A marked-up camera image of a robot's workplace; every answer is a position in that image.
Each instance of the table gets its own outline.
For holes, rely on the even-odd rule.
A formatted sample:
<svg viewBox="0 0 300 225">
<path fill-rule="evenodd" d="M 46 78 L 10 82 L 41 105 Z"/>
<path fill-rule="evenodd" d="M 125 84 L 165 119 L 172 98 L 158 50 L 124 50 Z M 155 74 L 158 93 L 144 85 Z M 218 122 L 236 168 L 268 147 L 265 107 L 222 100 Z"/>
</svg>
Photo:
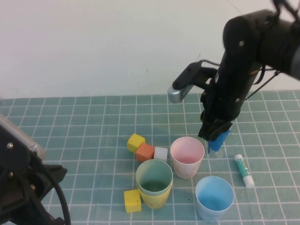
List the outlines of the table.
<svg viewBox="0 0 300 225">
<path fill-rule="evenodd" d="M 45 164 L 68 169 L 61 187 L 74 225 L 206 224 L 196 214 L 193 191 L 209 175 L 226 179 L 235 191 L 234 204 L 216 225 L 298 225 L 299 99 L 300 91 L 256 93 L 244 103 L 221 159 L 206 153 L 193 179 L 174 176 L 164 208 L 143 205 L 132 214 L 125 212 L 123 192 L 136 188 L 139 163 L 126 148 L 128 138 L 135 132 L 149 144 L 169 148 L 181 136 L 197 137 L 203 110 L 198 94 L 181 104 L 171 104 L 167 95 L 6 99 L 0 113 L 47 149 Z M 245 188 L 236 154 L 249 165 L 255 188 Z M 54 192 L 43 204 L 62 217 Z"/>
</svg>

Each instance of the glue stick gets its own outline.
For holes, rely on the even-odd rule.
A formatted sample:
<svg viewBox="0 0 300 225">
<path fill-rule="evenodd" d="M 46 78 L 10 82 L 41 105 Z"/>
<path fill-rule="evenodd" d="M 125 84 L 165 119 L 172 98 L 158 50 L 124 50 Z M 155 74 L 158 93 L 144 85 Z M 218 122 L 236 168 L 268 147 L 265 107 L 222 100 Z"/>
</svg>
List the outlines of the glue stick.
<svg viewBox="0 0 300 225">
<path fill-rule="evenodd" d="M 250 175 L 248 167 L 246 166 L 243 156 L 241 154 L 238 154 L 238 155 L 234 156 L 234 160 L 236 162 L 236 165 L 238 166 L 239 172 L 242 175 L 242 178 L 243 178 L 243 181 L 244 181 L 246 187 L 253 188 L 254 181 L 253 181 L 252 176 Z"/>
</svg>

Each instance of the green cup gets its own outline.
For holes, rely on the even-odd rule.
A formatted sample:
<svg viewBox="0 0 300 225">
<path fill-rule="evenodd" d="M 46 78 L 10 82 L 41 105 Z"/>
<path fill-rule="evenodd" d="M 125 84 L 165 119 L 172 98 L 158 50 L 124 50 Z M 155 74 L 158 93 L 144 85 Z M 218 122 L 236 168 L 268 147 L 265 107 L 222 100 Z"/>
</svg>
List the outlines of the green cup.
<svg viewBox="0 0 300 225">
<path fill-rule="evenodd" d="M 139 189 L 146 195 L 163 195 L 172 186 L 172 169 L 167 163 L 161 160 L 147 160 L 136 170 L 136 183 Z"/>
</svg>

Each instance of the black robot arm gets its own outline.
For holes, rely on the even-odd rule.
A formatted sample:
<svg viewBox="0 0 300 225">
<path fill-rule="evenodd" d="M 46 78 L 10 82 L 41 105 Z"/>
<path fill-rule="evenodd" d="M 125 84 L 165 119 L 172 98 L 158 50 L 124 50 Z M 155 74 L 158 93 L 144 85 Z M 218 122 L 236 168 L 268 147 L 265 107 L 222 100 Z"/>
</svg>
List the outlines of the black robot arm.
<svg viewBox="0 0 300 225">
<path fill-rule="evenodd" d="M 194 85 L 204 89 L 199 136 L 207 141 L 229 130 L 258 72 L 265 66 L 300 80 L 297 20 L 280 20 L 278 12 L 268 10 L 238 16 L 225 25 L 223 42 L 225 52 L 218 69 L 202 67 L 206 60 L 191 63 L 168 90 L 169 99 L 178 103 Z"/>
<path fill-rule="evenodd" d="M 44 165 L 45 150 L 0 114 L 0 224 L 70 225 L 60 183 L 61 165 Z M 41 201 L 52 188 L 58 193 L 64 219 L 53 218 Z"/>
</svg>

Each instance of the pink cup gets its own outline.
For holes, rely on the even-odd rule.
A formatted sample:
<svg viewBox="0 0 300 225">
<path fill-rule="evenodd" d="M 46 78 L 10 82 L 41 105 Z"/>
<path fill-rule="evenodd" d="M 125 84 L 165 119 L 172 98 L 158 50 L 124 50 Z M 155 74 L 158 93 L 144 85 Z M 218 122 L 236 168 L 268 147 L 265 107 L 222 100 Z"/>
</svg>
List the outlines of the pink cup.
<svg viewBox="0 0 300 225">
<path fill-rule="evenodd" d="M 177 176 L 190 179 L 195 176 L 204 157 L 204 146 L 192 137 L 176 139 L 170 148 L 172 165 Z"/>
</svg>

